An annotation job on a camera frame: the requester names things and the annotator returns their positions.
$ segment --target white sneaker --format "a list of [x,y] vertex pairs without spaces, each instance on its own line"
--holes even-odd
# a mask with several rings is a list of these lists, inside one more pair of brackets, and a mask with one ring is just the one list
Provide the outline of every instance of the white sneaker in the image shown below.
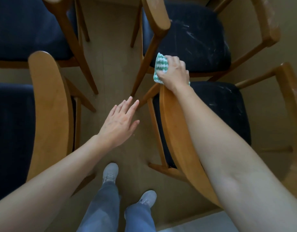
[[102,183],[111,181],[115,183],[117,174],[119,173],[119,167],[115,163],[109,163],[103,171]]
[[146,191],[141,196],[141,199],[139,200],[138,203],[146,204],[151,208],[154,205],[156,198],[157,198],[157,194],[155,191]]

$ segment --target chair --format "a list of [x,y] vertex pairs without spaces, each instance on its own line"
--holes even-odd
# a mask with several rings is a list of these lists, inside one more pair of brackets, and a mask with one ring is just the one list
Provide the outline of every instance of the chair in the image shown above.
[[[240,90],[270,77],[276,77],[292,121],[294,142],[290,146],[263,149],[265,152],[290,152],[292,165],[283,185],[297,197],[297,77],[290,63],[283,63],[268,73],[238,84],[191,82],[195,93],[225,123],[251,144],[250,128]],[[174,94],[155,84],[140,101],[138,109],[148,104],[161,165],[148,166],[170,177],[189,182],[203,196],[221,207],[193,147],[183,111]]]
[[88,42],[79,0],[0,0],[0,68],[28,68],[29,55],[46,51],[61,67],[80,66],[98,94],[84,56],[81,29]]
[[138,31],[142,41],[141,65],[131,96],[134,96],[146,73],[154,74],[157,53],[178,56],[186,63],[190,77],[211,77],[217,81],[266,47],[279,42],[280,29],[274,24],[267,0],[251,0],[257,14],[262,42],[231,62],[222,23],[217,15],[231,3],[223,0],[214,11],[188,2],[140,0],[130,46]]
[[51,55],[28,64],[33,85],[0,83],[0,199],[79,147],[81,104],[96,112]]

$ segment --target cloth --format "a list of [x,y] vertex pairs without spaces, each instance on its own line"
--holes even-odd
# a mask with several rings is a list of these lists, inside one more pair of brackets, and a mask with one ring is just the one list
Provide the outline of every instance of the cloth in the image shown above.
[[[119,226],[119,191],[114,182],[108,181],[90,203],[77,232],[116,232]],[[135,203],[125,211],[125,232],[156,232],[151,209]]]
[[166,73],[168,71],[168,61],[165,56],[163,56],[161,53],[157,54],[156,62],[155,62],[155,71],[153,79],[156,83],[164,84],[157,76],[156,71],[163,71]]

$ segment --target pant leg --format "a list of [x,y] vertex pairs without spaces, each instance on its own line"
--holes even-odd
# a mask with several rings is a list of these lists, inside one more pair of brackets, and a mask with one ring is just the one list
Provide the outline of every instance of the pant leg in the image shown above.
[[151,209],[148,205],[135,203],[125,211],[125,232],[156,232]]
[[116,232],[119,225],[119,191],[108,181],[90,203],[77,232]]

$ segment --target green and white striped cloth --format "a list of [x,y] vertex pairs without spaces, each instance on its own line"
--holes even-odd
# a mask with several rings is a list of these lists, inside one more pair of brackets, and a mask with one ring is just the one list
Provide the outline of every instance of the green and white striped cloth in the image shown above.
[[168,71],[168,61],[165,56],[163,56],[161,53],[157,54],[156,62],[155,62],[155,71],[153,79],[156,83],[163,84],[163,82],[158,78],[156,71],[163,71],[166,73]]

